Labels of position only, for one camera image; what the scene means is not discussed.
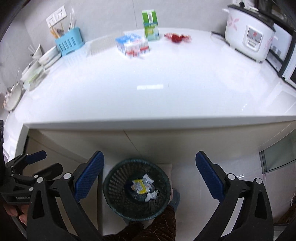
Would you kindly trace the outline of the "person's left hand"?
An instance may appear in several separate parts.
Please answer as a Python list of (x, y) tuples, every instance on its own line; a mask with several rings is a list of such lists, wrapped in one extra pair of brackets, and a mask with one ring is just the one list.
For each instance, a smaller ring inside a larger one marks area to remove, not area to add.
[(29, 205), (21, 205), (18, 206), (18, 208), (20, 209), (20, 212), (18, 212), (14, 206), (4, 204), (4, 209), (6, 210), (8, 215), (12, 217), (18, 217), (21, 223), (27, 225)]

